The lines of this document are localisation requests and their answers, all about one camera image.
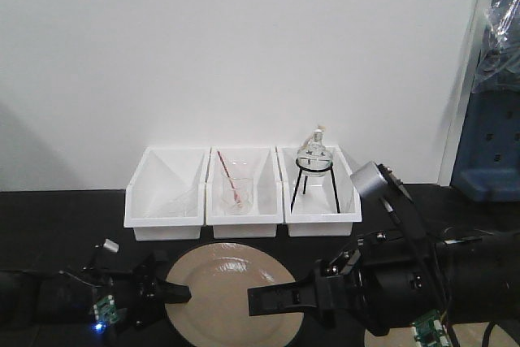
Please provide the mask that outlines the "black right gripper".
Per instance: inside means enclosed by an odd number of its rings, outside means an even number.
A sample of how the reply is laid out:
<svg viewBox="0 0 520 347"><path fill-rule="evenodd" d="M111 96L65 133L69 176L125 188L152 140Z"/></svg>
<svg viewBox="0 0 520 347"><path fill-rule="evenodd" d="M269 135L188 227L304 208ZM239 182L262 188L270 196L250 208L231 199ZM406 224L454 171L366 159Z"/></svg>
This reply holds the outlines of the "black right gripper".
<svg viewBox="0 0 520 347"><path fill-rule="evenodd" d="M439 309L435 251L425 242L414 246L398 231L361 236L333 260L318 261L311 281L249 288L249 315L305 313L334 327L346 313L375 336L408 327Z"/></svg>

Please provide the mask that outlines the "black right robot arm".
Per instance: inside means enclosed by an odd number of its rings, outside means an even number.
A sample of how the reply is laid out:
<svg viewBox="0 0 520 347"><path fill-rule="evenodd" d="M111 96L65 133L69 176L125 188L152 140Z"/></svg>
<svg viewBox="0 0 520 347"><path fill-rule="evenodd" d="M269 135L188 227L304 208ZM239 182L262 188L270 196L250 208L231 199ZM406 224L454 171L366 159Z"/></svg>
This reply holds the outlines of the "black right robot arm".
<svg viewBox="0 0 520 347"><path fill-rule="evenodd" d="M418 264L402 236L365 236L295 282L249 288L249 315L346 312L375 336L435 310L447 324L519 318L519 234L432 240Z"/></svg>

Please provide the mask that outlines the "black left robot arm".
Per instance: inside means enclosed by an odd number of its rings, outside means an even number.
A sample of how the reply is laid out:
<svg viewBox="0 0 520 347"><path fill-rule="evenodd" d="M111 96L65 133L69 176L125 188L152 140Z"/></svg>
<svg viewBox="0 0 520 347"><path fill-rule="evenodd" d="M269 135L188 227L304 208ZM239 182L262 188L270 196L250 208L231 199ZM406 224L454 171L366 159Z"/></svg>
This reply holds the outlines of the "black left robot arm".
<svg viewBox="0 0 520 347"><path fill-rule="evenodd" d="M2 270L1 329L36 324L86 323L104 339L132 327L145 328L166 315L168 304L184 304L189 286L166 281L167 254L153 251L136 266L118 270L101 264L104 248L79 271Z"/></svg>

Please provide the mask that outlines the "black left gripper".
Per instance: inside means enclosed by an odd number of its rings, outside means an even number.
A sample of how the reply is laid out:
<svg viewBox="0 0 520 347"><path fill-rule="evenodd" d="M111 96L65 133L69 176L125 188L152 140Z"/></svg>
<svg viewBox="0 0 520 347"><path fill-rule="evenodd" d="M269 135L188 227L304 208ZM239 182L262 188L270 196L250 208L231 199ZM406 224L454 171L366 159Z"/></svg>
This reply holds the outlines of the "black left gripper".
<svg viewBox="0 0 520 347"><path fill-rule="evenodd" d="M92 304L96 297L114 294L116 305L127 310L126 319L108 327L122 332L129 327L143 329L166 317L165 304L189 302L189 286L159 278L167 265L167 254L155 250L130 270L100 267L96 263L58 273L56 314L63 323L93 323Z"/></svg>

